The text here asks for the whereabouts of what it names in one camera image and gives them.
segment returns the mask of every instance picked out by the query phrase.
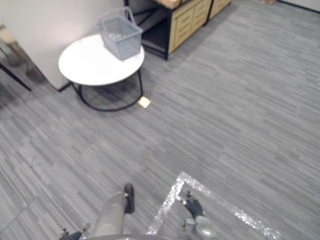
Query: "white wall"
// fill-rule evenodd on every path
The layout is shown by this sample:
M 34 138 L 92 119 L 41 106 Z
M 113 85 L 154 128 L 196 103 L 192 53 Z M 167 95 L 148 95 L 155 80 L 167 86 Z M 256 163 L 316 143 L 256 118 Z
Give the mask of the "white wall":
M 49 82 L 60 89 L 67 83 L 58 68 L 62 51 L 96 32 L 100 14 L 122 5 L 122 0 L 0 0 L 0 22 Z
M 320 12 L 320 0 L 284 0 L 284 1 Z

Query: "wall baseboard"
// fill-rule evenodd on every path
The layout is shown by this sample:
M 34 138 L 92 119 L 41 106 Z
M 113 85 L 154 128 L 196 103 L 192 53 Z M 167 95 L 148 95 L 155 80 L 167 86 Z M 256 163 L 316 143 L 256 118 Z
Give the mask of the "wall baseboard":
M 314 9 L 311 9 L 311 8 L 308 8 L 308 7 L 305 7 L 305 6 L 297 5 L 297 4 L 294 4 L 294 3 L 291 3 L 291 2 L 287 2 L 285 0 L 277 0 L 277 2 L 288 4 L 288 5 L 291 5 L 291 6 L 294 6 L 294 7 L 298 7 L 298 8 L 301 8 L 301 9 L 306 9 L 306 10 L 309 10 L 311 12 L 320 14 L 320 11 L 317 11 L 317 10 L 314 10 Z
M 58 92 L 62 92 L 63 90 L 65 90 L 66 88 L 70 87 L 71 83 L 68 82 L 66 85 L 64 85 L 63 87 L 59 88 L 59 89 L 56 89 Z

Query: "small light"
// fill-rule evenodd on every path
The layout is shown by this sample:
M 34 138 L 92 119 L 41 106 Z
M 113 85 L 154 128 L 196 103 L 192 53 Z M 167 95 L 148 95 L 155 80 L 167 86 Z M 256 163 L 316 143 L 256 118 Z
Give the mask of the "small light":
M 147 108 L 149 106 L 149 104 L 151 103 L 151 101 L 146 98 L 146 97 L 141 97 L 140 100 L 138 101 L 138 104 L 141 105 L 144 108 Z

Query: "gray plastic basket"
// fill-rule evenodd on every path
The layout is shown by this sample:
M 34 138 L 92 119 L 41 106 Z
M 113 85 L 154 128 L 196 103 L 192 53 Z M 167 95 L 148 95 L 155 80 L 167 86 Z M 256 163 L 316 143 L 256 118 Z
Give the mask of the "gray plastic basket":
M 143 30 L 136 25 L 128 6 L 102 14 L 97 25 L 105 48 L 119 60 L 123 61 L 140 52 Z

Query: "white round table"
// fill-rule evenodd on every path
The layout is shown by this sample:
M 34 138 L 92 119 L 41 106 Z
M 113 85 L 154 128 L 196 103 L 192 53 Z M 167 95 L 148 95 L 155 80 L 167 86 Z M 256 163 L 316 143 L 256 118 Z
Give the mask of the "white round table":
M 99 34 L 84 37 L 73 42 L 59 58 L 60 72 L 73 86 L 80 99 L 89 107 L 99 111 L 118 111 L 135 104 L 144 94 L 140 67 L 145 59 L 145 50 L 124 61 L 117 59 L 104 47 Z M 106 109 L 91 105 L 82 94 L 82 86 L 105 86 L 123 81 L 138 73 L 140 95 L 132 103 L 119 108 Z

